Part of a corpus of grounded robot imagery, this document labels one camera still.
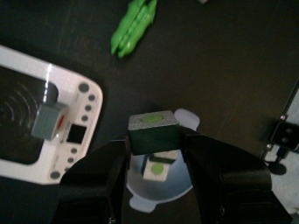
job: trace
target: green cube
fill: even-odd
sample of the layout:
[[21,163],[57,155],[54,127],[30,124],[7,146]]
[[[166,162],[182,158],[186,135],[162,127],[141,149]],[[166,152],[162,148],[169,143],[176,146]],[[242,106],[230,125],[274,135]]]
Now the green cube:
[[128,136],[133,155],[172,151],[180,148],[180,124],[172,111],[132,115]]

